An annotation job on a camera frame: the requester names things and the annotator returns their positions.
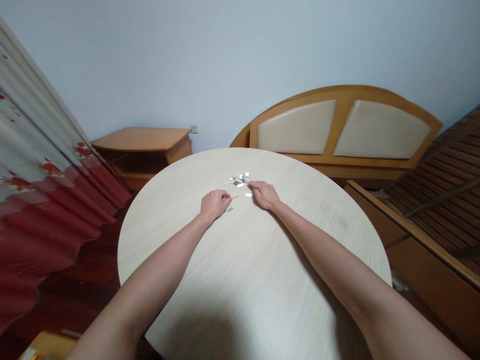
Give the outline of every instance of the bedside table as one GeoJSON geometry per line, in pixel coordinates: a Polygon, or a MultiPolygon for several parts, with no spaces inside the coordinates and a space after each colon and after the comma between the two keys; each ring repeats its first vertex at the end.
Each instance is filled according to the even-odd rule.
{"type": "Polygon", "coordinates": [[[192,155],[190,129],[126,127],[91,142],[128,190],[140,191],[168,165],[192,155]]]}

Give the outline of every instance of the table top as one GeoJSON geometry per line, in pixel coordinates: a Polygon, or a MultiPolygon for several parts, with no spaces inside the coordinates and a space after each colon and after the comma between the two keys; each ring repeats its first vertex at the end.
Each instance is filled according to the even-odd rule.
{"type": "Polygon", "coordinates": [[[167,359],[364,359],[368,348],[360,331],[283,225],[245,196],[252,192],[248,186],[224,185],[245,172],[274,184],[280,199],[392,284],[372,223],[328,177],[270,151],[200,152],[151,179],[123,221],[122,284],[193,219],[203,195],[214,189],[239,194],[233,210],[203,235],[146,338],[167,359]]]}
{"type": "Polygon", "coordinates": [[[125,152],[168,151],[188,136],[190,129],[126,127],[91,142],[98,149],[125,152]]]}

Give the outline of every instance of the white wall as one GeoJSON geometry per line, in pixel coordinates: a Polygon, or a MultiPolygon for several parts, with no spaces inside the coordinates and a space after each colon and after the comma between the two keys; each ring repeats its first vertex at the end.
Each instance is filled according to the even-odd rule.
{"type": "Polygon", "coordinates": [[[0,0],[93,140],[187,128],[227,147],[271,105],[329,85],[389,89],[447,126],[480,103],[478,0],[0,0]]]}

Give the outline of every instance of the person's left hand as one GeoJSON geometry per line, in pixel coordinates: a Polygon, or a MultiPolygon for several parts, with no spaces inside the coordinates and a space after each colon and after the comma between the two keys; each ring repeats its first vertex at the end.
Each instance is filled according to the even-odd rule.
{"type": "Polygon", "coordinates": [[[213,190],[202,197],[200,206],[200,215],[204,216],[210,222],[222,215],[232,202],[232,197],[225,190],[213,190]]]}

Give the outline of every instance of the wooden headboard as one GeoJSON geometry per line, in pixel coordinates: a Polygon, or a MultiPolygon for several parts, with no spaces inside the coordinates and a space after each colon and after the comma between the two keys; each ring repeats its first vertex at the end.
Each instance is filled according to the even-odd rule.
{"type": "Polygon", "coordinates": [[[290,97],[253,119],[230,147],[274,151],[330,178],[393,181],[414,168],[442,123],[374,86],[338,85],[290,97]]]}

